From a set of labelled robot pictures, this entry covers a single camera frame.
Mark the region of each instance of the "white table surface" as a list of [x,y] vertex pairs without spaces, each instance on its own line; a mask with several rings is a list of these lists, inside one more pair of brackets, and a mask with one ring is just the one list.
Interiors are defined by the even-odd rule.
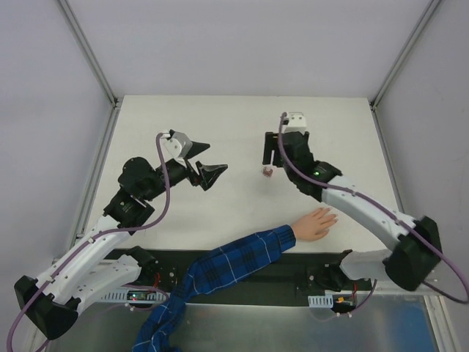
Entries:
[[[264,133],[276,131],[283,111],[304,113],[314,157],[338,167],[358,189],[396,208],[388,170],[365,98],[127,95],[117,120],[89,220],[89,228],[118,191],[117,178],[134,156],[160,165],[155,135],[165,129],[186,133],[212,147],[193,159],[229,168],[207,192],[183,181],[171,188],[166,218],[137,232],[120,248],[212,249],[256,231],[291,224],[319,207],[301,194],[282,169],[262,175]],[[155,219],[164,195],[154,199]],[[300,243],[291,252],[383,249],[368,230],[344,214],[321,241]]]

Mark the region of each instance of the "blue plaid shirt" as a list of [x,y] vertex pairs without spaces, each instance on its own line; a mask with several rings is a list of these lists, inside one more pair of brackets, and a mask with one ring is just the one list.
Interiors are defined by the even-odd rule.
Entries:
[[182,320],[186,302],[235,285],[278,260],[295,243],[292,228],[284,225],[228,243],[196,260],[170,299],[156,307],[141,327],[132,352],[182,352],[169,345],[169,335]]

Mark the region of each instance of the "purple cable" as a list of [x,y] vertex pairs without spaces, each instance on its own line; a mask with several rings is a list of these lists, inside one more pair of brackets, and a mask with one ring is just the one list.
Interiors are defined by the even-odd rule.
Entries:
[[[113,232],[131,232],[131,231],[139,231],[139,230],[146,230],[149,229],[150,227],[155,226],[158,224],[163,218],[166,216],[168,213],[169,209],[169,202],[170,202],[170,195],[169,195],[169,189],[171,187],[171,184],[169,183],[169,175],[168,175],[168,169],[166,168],[166,164],[164,162],[164,156],[163,156],[163,151],[161,150],[161,145],[160,145],[160,139],[163,137],[163,133],[159,133],[156,136],[156,150],[158,151],[158,157],[160,159],[161,163],[161,169],[163,170],[163,178],[164,178],[164,183],[165,183],[165,189],[166,189],[166,203],[164,205],[164,209],[161,212],[160,216],[154,220],[153,222],[150,222],[147,225],[143,225],[140,227],[128,227],[128,228],[122,228],[122,229],[110,229],[106,231],[102,231],[97,233],[96,235],[92,236],[93,240],[97,240],[98,238],[107,235],[109,233]],[[51,274],[51,278],[53,279],[56,277],[60,271],[65,268],[72,260],[75,258],[78,253],[80,253],[86,246],[88,246],[90,243],[88,241],[84,241],[64,262]],[[26,302],[24,305],[23,309],[20,311],[18,316],[16,317],[15,321],[13,321],[13,324],[10,328],[10,331],[8,331],[8,337],[7,337],[7,351],[8,352],[13,352],[13,334],[15,333],[16,328],[18,327],[18,324],[21,321],[21,318],[26,314],[28,311],[29,307],[36,301],[37,297],[44,291],[44,289],[50,284],[49,281],[44,282],[44,284],[39,287],[39,290],[36,291],[36,293],[29,299],[29,301]],[[36,352],[42,351],[46,346],[47,343],[45,342],[44,345],[40,347]]]
[[376,208],[378,208],[379,210],[381,210],[384,214],[386,214],[389,218],[391,218],[391,220],[393,220],[394,222],[396,222],[397,224],[401,225],[402,227],[404,227],[409,233],[412,233],[412,235],[416,236],[417,239],[420,240],[420,242],[422,242],[426,248],[428,248],[430,251],[432,251],[434,254],[436,254],[443,262],[445,262],[450,268],[451,270],[456,274],[456,276],[458,277],[458,279],[461,281],[462,283],[462,286],[464,286],[464,289],[466,291],[466,296],[467,298],[465,300],[462,300],[460,298],[456,298],[452,295],[450,295],[449,293],[446,293],[444,292],[443,290],[441,290],[440,288],[437,288],[435,286],[433,286],[432,284],[428,283],[428,282],[424,282],[424,285],[426,285],[427,287],[430,287],[432,290],[434,290],[435,292],[441,294],[442,296],[445,296],[447,299],[450,299],[451,301],[454,301],[454,302],[457,302],[457,303],[461,303],[461,304],[469,304],[469,284],[468,284],[468,281],[466,280],[466,278],[464,277],[464,274],[459,270],[459,268],[456,266],[456,264],[454,264],[449,258],[447,258],[447,256],[445,256],[442,252],[440,252],[438,249],[436,249],[434,246],[432,246],[432,244],[430,242],[428,242],[425,238],[423,238],[417,231],[415,231],[412,227],[410,227],[409,225],[407,225],[405,222],[399,220],[397,218],[396,215],[394,215],[394,213],[392,213],[391,211],[389,211],[388,209],[386,209],[385,207],[383,207],[379,202],[375,201],[374,199],[368,197],[367,195],[363,194],[363,193],[360,193],[360,192],[355,192],[353,191],[352,189],[350,188],[345,188],[345,187],[341,187],[341,186],[335,186],[335,185],[330,185],[328,183],[324,183],[324,182],[320,182],[320,181],[317,181],[317,180],[314,180],[308,176],[306,176],[305,174],[303,174],[295,165],[293,165],[293,163],[288,159],[288,156],[287,156],[287,153],[285,152],[285,148],[284,148],[284,143],[283,143],[283,139],[282,139],[282,126],[284,124],[284,120],[285,120],[285,117],[287,117],[287,113],[284,112],[281,116],[280,116],[280,125],[278,127],[278,148],[280,150],[280,154],[281,154],[281,157],[284,159],[284,161],[288,164],[289,168],[292,169],[294,172],[296,172],[296,174],[298,176],[300,176],[301,178],[303,178],[304,180],[310,182],[310,183],[313,183],[315,185],[318,185],[318,186],[321,186],[323,188],[331,188],[331,189],[336,189],[337,191],[342,191],[342,192],[346,192],[346,193],[349,193],[349,194],[352,194],[356,197],[360,197],[361,199],[364,199],[366,200],[368,203],[374,205]]

